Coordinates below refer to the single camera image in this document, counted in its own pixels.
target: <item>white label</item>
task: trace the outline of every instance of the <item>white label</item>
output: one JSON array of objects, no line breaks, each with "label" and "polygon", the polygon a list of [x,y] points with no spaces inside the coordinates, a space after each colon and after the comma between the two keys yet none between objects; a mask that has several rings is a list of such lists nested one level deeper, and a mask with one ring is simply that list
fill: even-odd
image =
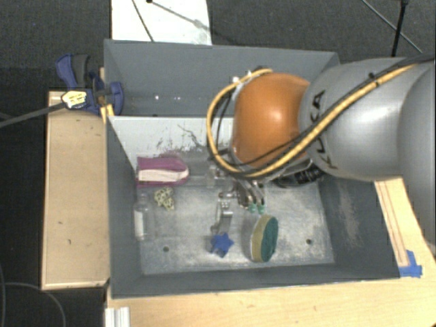
[{"label": "white label", "polygon": [[145,235],[144,231],[144,215],[142,212],[134,211],[135,236],[138,240],[142,240]]}]

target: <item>black carpet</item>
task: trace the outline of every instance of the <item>black carpet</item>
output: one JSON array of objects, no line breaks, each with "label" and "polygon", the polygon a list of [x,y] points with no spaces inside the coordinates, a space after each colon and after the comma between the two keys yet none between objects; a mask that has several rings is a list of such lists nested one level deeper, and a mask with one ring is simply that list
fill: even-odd
[{"label": "black carpet", "polygon": [[[360,0],[207,0],[214,44],[329,50],[345,63],[388,57],[394,31]],[[368,0],[396,24],[399,0]],[[403,32],[435,51],[436,0],[409,0]],[[0,0],[0,112],[43,107],[67,53],[103,65],[110,0]],[[398,56],[417,51],[400,39]],[[6,281],[40,284],[45,119],[0,129],[0,264]],[[55,292],[68,326],[101,326],[103,290]],[[30,289],[7,289],[6,326],[62,326],[56,306]]]}]

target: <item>black cable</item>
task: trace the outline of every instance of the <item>black cable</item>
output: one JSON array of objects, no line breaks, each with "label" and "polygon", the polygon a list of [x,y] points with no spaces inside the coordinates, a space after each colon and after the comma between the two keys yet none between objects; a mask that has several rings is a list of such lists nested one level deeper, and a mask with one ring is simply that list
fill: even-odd
[{"label": "black cable", "polygon": [[145,32],[146,32],[147,35],[149,36],[150,41],[151,41],[151,42],[154,42],[155,40],[154,40],[153,37],[151,36],[150,31],[149,31],[149,28],[147,28],[147,26],[145,25],[145,22],[144,22],[144,20],[142,19],[141,13],[139,12],[139,9],[138,9],[138,6],[136,5],[135,0],[131,0],[131,2],[132,2],[133,5],[134,5],[134,8],[135,8],[135,10],[136,10],[136,13],[138,14],[138,17],[139,17],[139,19],[141,20],[142,26],[144,27]]},{"label": "black cable", "polygon": [[[282,158],[283,155],[285,155],[286,153],[288,153],[290,150],[292,150],[297,144],[299,144],[301,142],[301,140],[305,139],[309,133],[311,132],[311,130],[321,121],[323,120],[327,115],[329,115],[341,102],[343,102],[344,100],[346,100],[349,96],[353,95],[356,91],[359,91],[361,88],[367,86],[368,84],[377,81],[378,78],[386,75],[387,73],[393,72],[394,70],[397,70],[399,68],[402,67],[406,67],[408,65],[412,65],[412,64],[416,64],[416,63],[424,63],[427,61],[434,61],[435,59],[435,55],[434,54],[420,54],[416,57],[412,57],[412,58],[406,58],[403,59],[397,63],[395,63],[394,65],[391,65],[390,67],[380,71],[377,74],[371,74],[364,82],[361,82],[360,84],[358,84],[357,86],[355,86],[353,89],[351,89],[350,91],[348,91],[343,97],[341,97],[340,99],[338,99],[334,104],[332,104],[322,115],[320,115],[320,117],[318,118],[318,120],[316,120],[316,122],[314,122],[310,127],[308,127],[307,129],[305,129],[303,132],[300,133],[300,135],[295,138],[294,140],[290,140],[289,142],[286,142],[284,145],[289,144],[289,147],[282,152],[282,154],[280,154],[279,156],[275,157],[274,159],[272,159],[271,161],[269,161],[268,163],[264,164],[263,166],[260,166],[258,168],[251,168],[245,171],[239,171],[239,172],[233,172],[233,171],[228,171],[225,169],[225,171],[232,175],[234,178],[241,178],[241,179],[245,179],[245,180],[255,180],[255,179],[259,179],[259,178],[264,178],[266,176],[270,176],[274,173],[277,172],[278,169],[282,169],[283,166],[280,166],[279,168],[270,171],[268,173],[262,174],[260,176],[257,177],[250,177],[247,176],[248,174],[253,174],[255,172],[259,172],[260,170],[263,170],[264,168],[268,167],[269,165],[277,162],[278,160],[280,160]],[[330,127],[333,123],[335,122],[335,120],[331,121],[327,126],[325,126],[325,128],[319,132],[318,135],[316,135],[313,139],[312,142],[315,141],[321,134],[323,131],[325,131],[325,129],[327,129],[328,127]],[[290,163],[296,161],[304,152],[300,153],[299,155],[293,157],[292,159],[290,159],[286,165],[289,165]],[[215,161],[215,163],[218,166],[221,166],[221,164],[219,163],[219,161],[217,161],[216,157],[211,154],[212,159]]]},{"label": "black cable", "polygon": [[398,23],[396,24],[394,45],[392,46],[392,54],[391,54],[392,57],[396,56],[396,50],[398,48],[398,41],[400,39],[401,27],[403,26],[404,14],[406,12],[406,6],[408,3],[409,3],[409,0],[401,0],[400,16],[398,17]]},{"label": "black cable", "polygon": [[224,108],[221,111],[221,115],[219,116],[218,127],[217,127],[217,137],[216,137],[216,140],[215,140],[215,142],[216,142],[215,146],[216,147],[218,147],[218,143],[219,143],[219,131],[221,129],[221,124],[223,122],[224,114],[227,111],[227,108],[228,108],[228,106],[230,104],[230,101],[232,100],[232,93],[233,93],[233,91],[227,94],[227,96],[228,96],[227,101],[225,102]]},{"label": "black cable", "polygon": [[14,123],[26,121],[26,120],[32,119],[34,117],[45,115],[45,114],[48,114],[50,112],[55,112],[57,110],[64,109],[64,108],[65,108],[65,103],[62,102],[62,103],[55,104],[53,106],[49,106],[47,108],[42,108],[42,109],[36,110],[34,112],[28,112],[27,114],[24,114],[21,116],[16,116],[16,117],[13,117],[12,119],[8,119],[8,120],[4,120],[4,121],[0,122],[0,129],[5,127],[5,126],[12,125]]},{"label": "black cable", "polygon": [[[396,31],[396,27],[391,22],[389,22],[389,20],[387,20],[386,17],[380,14],[380,12],[378,12],[367,0],[361,0],[361,1],[379,18],[381,18],[382,21],[384,21],[389,27],[391,27]],[[417,47],[406,35],[404,35],[403,33],[399,33],[399,35],[401,35],[404,38],[404,40],[406,40],[413,48],[415,48],[415,50],[417,50],[419,53],[422,53],[421,49]]]},{"label": "black cable", "polygon": [[6,321],[6,286],[30,288],[32,290],[37,291],[38,293],[43,293],[47,295],[59,308],[59,312],[61,313],[62,316],[62,326],[67,327],[67,318],[65,317],[65,312],[63,310],[61,303],[57,300],[55,296],[53,296],[49,292],[42,291],[37,286],[31,285],[29,283],[5,282],[5,277],[3,276],[3,269],[1,267],[1,264],[0,264],[0,285],[1,285],[1,300],[2,300],[0,327],[5,327],[5,321]]}]

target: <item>wooden table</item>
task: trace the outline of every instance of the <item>wooden table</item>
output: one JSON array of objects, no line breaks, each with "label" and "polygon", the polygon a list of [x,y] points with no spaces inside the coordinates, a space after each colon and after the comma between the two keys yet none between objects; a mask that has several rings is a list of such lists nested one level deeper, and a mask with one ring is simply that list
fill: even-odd
[{"label": "wooden table", "polygon": [[[59,101],[50,94],[50,103]],[[104,197],[104,125],[85,112],[48,117],[42,287],[93,287],[109,277]],[[376,184],[397,262],[405,249],[420,279],[312,285],[246,292],[112,300],[142,326],[396,326],[436,322],[436,263],[424,242],[401,179]]]}]

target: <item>green round object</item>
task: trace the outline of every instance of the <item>green round object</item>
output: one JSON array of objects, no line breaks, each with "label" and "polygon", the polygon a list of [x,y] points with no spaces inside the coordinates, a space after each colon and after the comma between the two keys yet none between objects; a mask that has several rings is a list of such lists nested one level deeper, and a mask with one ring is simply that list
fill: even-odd
[{"label": "green round object", "polygon": [[273,256],[279,237],[279,222],[270,215],[262,215],[251,234],[251,259],[267,262]]},{"label": "green round object", "polygon": [[277,246],[277,238],[279,237],[279,222],[277,218],[271,218],[266,224],[264,237],[262,239],[261,256],[262,261],[267,262],[271,259]]}]

